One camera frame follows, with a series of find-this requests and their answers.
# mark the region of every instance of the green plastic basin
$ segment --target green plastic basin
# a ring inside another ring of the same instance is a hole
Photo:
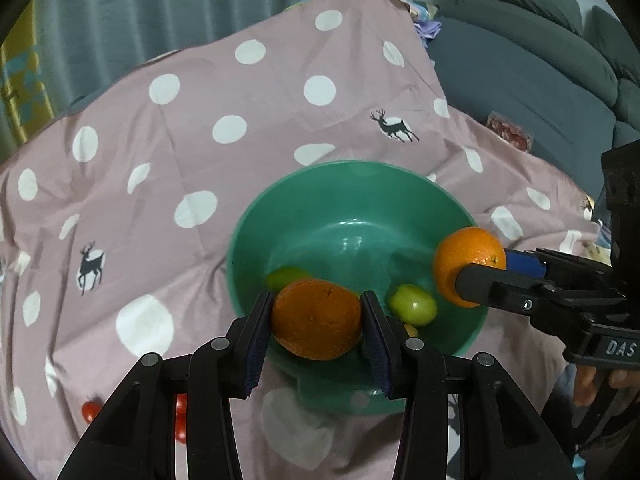
[[[320,164],[265,190],[238,222],[227,255],[227,279],[238,316],[246,316],[267,275],[297,266],[357,294],[386,298],[402,283],[431,291],[438,317],[419,328],[441,352],[462,354],[475,340],[486,307],[459,308],[437,293],[431,261],[450,233],[475,225],[436,184],[378,162]],[[271,361],[295,378],[300,401],[314,409],[352,414],[396,413],[376,387],[369,362],[353,349],[329,362],[290,354],[272,339]]]

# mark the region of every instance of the silver screw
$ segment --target silver screw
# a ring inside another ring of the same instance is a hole
[[[422,350],[424,348],[424,342],[422,339],[418,339],[417,337],[410,337],[404,342],[404,345],[409,350]]]
[[[140,361],[143,366],[153,366],[158,362],[158,354],[146,354],[142,356]]]
[[[226,337],[217,337],[211,342],[211,348],[213,348],[214,350],[224,350],[226,348],[229,348],[230,344],[231,341],[229,341],[229,339],[227,339]]]
[[[495,359],[489,354],[478,354],[478,362],[482,366],[492,366],[495,363]]]

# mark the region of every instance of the orange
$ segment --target orange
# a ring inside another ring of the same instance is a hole
[[[330,361],[351,350],[360,338],[360,300],[335,283],[303,278],[278,294],[271,330],[292,354]]]
[[[433,259],[438,292],[445,300],[465,308],[478,306],[463,300],[456,292],[456,277],[468,264],[506,269],[507,256],[500,241],[479,227],[465,227],[440,242]]]

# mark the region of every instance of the red tomato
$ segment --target red tomato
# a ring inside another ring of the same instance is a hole
[[[100,412],[101,405],[95,402],[94,400],[88,400],[82,405],[82,418],[87,424],[91,424],[94,421],[94,418],[98,416],[98,412]]]
[[[175,414],[184,415],[187,413],[187,394],[178,394],[175,399]]]
[[[187,416],[177,415],[175,417],[175,439],[181,444],[187,443]]]

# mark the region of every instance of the green tomato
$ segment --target green tomato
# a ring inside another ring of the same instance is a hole
[[[417,285],[400,285],[389,299],[389,307],[400,321],[413,326],[425,326],[438,314],[436,300]]]
[[[310,278],[311,274],[304,269],[293,266],[280,267],[267,276],[265,283],[267,288],[274,294],[279,293],[290,283],[301,280],[302,278]]]

